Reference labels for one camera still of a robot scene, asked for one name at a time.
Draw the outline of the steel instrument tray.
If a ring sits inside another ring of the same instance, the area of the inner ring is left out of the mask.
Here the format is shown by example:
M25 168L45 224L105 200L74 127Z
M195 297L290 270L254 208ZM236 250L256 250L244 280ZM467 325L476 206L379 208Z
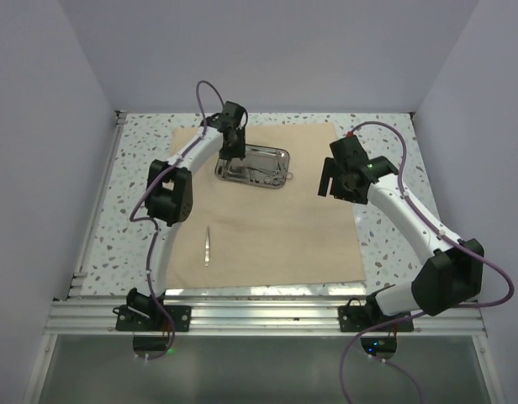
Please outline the steel instrument tray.
M252 163L253 165L258 165L259 167L272 168L274 166L275 161L280 161L280 162L287 164L288 171L289 171L290 154L288 151L281 149L281 148L270 147L270 146L246 145L246 157L244 160L242 160L242 164L246 165L247 163ZM225 182L231 182L231 183L241 183L244 185L250 185L250 186L266 188L266 189L280 189L280 188L271 188L271 187L261 186L261 185L254 185L249 179L248 170L247 170L247 175L245 178L235 178L235 177L226 178L222 174L222 165L223 165L223 162L220 161L220 159L218 159L218 161L216 162L216 165L215 165L214 174L215 174L216 178L219 180L222 180Z

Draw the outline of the steel surgical scissors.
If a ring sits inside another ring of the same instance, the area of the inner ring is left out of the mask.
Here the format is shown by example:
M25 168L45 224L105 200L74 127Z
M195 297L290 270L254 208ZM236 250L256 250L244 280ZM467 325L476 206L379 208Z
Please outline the steel surgical scissors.
M265 174L264 183L272 186L281 186L292 178L293 174L286 169L276 169Z

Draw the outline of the beige surgical cloth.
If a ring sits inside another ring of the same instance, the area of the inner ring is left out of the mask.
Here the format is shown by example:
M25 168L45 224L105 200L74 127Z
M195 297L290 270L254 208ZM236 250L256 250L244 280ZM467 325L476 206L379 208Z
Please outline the beige surgical cloth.
M193 176L193 208L173 244L169 289L279 286L363 281L352 205L318 195L332 123L261 125L246 130L252 145L289 152L293 178L280 189L215 177L211 157ZM206 228L210 264L204 266Z

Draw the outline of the steel tweezers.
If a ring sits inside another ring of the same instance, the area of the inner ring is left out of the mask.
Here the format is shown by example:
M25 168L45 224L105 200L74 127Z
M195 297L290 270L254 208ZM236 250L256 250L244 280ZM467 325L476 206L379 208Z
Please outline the steel tweezers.
M222 174L224 177L245 178L247 175L247 168L239 159L226 160L222 165Z
M206 228L206 237L205 237L205 247L204 247L204 266L208 267L210 264L210 249L211 249L211 241L210 241L210 227Z

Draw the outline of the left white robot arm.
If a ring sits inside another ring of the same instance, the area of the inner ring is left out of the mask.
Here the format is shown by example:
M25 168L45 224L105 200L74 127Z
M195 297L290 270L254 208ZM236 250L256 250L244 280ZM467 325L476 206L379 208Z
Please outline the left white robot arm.
M163 305L166 271L177 233L192 212L193 175L213 155L228 160L242 158L245 146L244 124L203 122L197 134L169 159L151 163L145 192L129 216L134 223L149 221L154 226L145 257L147 291L131 290L126 303L145 330L156 330L162 323L174 324Z

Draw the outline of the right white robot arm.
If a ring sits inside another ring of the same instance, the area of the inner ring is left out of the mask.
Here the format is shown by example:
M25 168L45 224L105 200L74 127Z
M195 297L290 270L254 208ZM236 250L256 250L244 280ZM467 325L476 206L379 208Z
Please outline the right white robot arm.
M476 239L464 241L431 217L387 158L347 167L327 157L318 194L374 205L390 219L420 260L420 272L412 281L368 295L364 305L350 309L350 319L380 331L403 313L421 310L435 316L480 293L483 265L479 257L484 254L483 246Z

